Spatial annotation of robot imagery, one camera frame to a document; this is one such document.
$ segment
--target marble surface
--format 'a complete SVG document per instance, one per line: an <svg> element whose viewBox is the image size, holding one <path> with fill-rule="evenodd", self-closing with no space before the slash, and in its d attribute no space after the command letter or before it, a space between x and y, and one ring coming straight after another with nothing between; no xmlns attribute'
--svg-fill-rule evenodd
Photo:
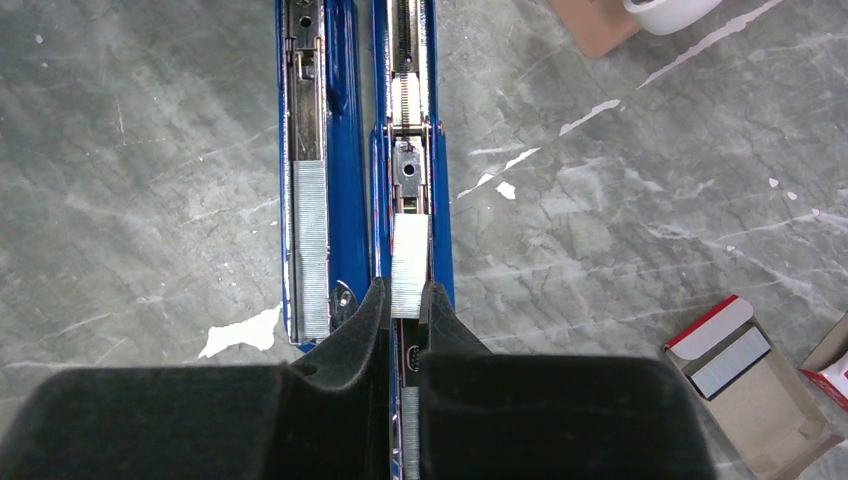
<svg viewBox="0 0 848 480"><path fill-rule="evenodd" d="M846 1L727 1L601 60L545 0L439 8L457 310L493 350L655 357L738 293L797 365L848 311ZM269 12L0 0L0 431L60 368L295 357L277 326L198 359L279 302Z"/></svg>

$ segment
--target white cup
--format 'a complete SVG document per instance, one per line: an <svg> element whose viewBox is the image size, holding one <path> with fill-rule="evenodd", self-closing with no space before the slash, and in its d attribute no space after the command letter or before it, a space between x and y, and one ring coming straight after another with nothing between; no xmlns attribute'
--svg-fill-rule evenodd
<svg viewBox="0 0 848 480"><path fill-rule="evenodd" d="M721 0L623 0L624 8L654 35L682 30L710 13Z"/></svg>

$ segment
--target staple box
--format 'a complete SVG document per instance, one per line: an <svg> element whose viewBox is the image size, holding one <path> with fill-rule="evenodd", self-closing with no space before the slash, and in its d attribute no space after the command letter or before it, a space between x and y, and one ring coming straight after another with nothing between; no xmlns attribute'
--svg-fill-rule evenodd
<svg viewBox="0 0 848 480"><path fill-rule="evenodd" d="M668 342L665 353L758 478L798 478L843 440L754 308L736 295Z"/></svg>
<svg viewBox="0 0 848 480"><path fill-rule="evenodd" d="M842 317L824 340L813 349L810 356L801 364L801 372L848 412L848 398L834 388L827 377L818 373L842 358L846 352L848 352L848 315Z"/></svg>

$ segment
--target red box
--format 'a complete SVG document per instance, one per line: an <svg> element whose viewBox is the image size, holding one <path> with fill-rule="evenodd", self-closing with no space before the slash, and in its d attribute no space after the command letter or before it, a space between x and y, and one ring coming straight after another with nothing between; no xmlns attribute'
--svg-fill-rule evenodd
<svg viewBox="0 0 848 480"><path fill-rule="evenodd" d="M848 352L848 315L842 317L824 340L813 349L810 356L801 364L801 373L822 389L843 410L848 412L848 398L839 393L827 378L818 373L842 358Z"/></svg>

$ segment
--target cardboard box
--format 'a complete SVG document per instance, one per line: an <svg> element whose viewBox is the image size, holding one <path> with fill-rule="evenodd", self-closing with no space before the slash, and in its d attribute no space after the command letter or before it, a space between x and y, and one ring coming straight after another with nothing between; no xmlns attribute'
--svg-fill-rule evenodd
<svg viewBox="0 0 848 480"><path fill-rule="evenodd" d="M713 373L720 373L726 384L714 388L711 399L699 393L691 377L687 380L758 478L795 479L843 438L831 433L827 418L774 347L750 303L731 296L668 342L665 352L681 373L691 376L693 366L700 371L750 332L749 345L763 338L769 348L759 358L737 354L731 361L721 360L725 366Z"/></svg>
<svg viewBox="0 0 848 480"><path fill-rule="evenodd" d="M606 55L642 29L621 0L548 0L590 58Z"/></svg>
<svg viewBox="0 0 848 480"><path fill-rule="evenodd" d="M848 398L833 388L824 375L818 373L842 358L845 352L848 352L848 315L842 317L824 340L813 349L810 356L801 364L801 372L848 412Z"/></svg>

